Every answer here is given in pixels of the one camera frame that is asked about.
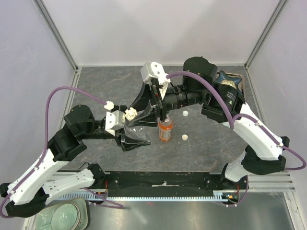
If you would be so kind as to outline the cream bottle cap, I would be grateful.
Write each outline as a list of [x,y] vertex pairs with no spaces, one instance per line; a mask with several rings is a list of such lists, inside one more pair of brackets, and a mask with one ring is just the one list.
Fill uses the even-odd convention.
[[129,109],[126,109],[125,111],[125,117],[129,121],[133,120],[135,117],[137,117],[137,115],[138,115],[138,112],[133,107],[130,107]]

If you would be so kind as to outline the orange drink bottle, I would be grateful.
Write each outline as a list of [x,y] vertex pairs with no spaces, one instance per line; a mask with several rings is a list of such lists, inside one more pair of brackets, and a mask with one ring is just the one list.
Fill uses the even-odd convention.
[[166,115],[166,119],[163,122],[159,120],[158,127],[159,127],[159,138],[162,141],[169,141],[171,139],[171,131],[173,127],[173,121],[169,117],[169,115]]

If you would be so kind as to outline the clear bottle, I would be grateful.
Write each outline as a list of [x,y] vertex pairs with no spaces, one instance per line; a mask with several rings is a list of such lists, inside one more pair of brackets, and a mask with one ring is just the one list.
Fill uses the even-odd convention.
[[153,141],[153,134],[150,127],[137,126],[137,127],[127,127],[127,119],[125,118],[125,131],[128,132],[128,136],[133,139],[142,139],[149,142]]

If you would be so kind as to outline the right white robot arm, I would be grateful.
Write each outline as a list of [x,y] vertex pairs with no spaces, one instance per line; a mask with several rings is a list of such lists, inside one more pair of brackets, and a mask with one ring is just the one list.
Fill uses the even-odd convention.
[[224,188],[232,188],[248,175],[268,175],[285,170],[283,150],[289,138],[273,134],[252,112],[244,98],[242,79],[219,71],[203,57],[188,58],[179,72],[182,84],[174,86],[161,64],[146,63],[141,69],[143,85],[126,111],[129,127],[155,127],[167,114],[182,107],[201,104],[201,113],[237,133],[245,151],[227,163],[220,176]]

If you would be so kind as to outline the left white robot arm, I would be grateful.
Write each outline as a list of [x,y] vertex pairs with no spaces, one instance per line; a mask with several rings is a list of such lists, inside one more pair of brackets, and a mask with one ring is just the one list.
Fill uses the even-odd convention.
[[96,120],[91,109],[78,105],[64,117],[65,125],[47,140],[44,150],[33,165],[16,181],[2,183],[0,205],[6,213],[1,217],[31,217],[56,198],[83,188],[101,188],[107,176],[97,163],[75,174],[52,183],[49,178],[87,149],[83,140],[113,139],[123,151],[150,145],[150,141],[132,136],[126,130],[128,112],[107,112],[102,120]]

